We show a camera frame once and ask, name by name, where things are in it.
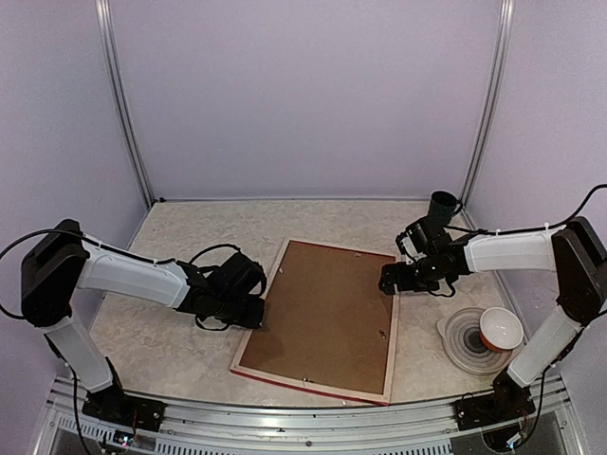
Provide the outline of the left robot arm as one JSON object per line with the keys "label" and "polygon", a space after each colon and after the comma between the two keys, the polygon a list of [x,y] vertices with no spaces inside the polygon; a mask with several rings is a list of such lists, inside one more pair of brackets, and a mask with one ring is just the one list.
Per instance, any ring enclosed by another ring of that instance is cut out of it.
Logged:
{"label": "left robot arm", "polygon": [[111,361],[101,354],[71,308],[76,290],[99,290],[147,300],[206,319],[258,329],[265,312],[267,276],[238,246],[221,264],[198,266],[194,260],[152,259],[110,246],[64,219],[53,228],[28,233],[2,250],[38,238],[21,262],[21,311],[3,314],[43,331],[49,345],[81,381],[94,406],[115,422],[126,420],[133,402],[123,390]]}

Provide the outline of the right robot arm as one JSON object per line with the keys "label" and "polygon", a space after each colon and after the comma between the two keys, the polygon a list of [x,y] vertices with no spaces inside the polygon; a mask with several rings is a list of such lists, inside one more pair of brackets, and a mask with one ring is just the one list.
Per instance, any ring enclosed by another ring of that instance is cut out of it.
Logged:
{"label": "right robot arm", "polygon": [[529,339],[492,381],[488,394],[462,398],[455,409],[462,427],[502,422],[539,408],[530,387],[572,352],[584,330],[606,314],[606,247],[577,207],[564,220],[539,227],[487,230],[455,227],[430,211],[404,228],[395,243],[405,261],[381,268],[378,287],[386,295],[455,295],[459,278],[490,272],[518,277],[525,291],[504,287],[518,313],[523,304],[554,299],[529,328]]}

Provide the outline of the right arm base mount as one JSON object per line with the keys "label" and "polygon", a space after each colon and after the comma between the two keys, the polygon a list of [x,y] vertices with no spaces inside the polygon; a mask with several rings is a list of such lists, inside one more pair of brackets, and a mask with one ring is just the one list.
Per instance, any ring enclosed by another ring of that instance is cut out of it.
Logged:
{"label": "right arm base mount", "polygon": [[504,404],[499,403],[492,394],[467,395],[454,401],[452,408],[460,431],[502,424],[536,411],[536,406],[530,399],[515,404]]}

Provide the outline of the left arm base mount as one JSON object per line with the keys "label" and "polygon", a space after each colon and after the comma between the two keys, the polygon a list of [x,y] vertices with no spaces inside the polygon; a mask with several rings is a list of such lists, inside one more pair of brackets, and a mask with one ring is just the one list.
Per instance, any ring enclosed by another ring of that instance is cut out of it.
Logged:
{"label": "left arm base mount", "polygon": [[118,404],[99,404],[87,398],[83,404],[83,414],[134,430],[159,432],[166,407],[161,401],[131,395]]}

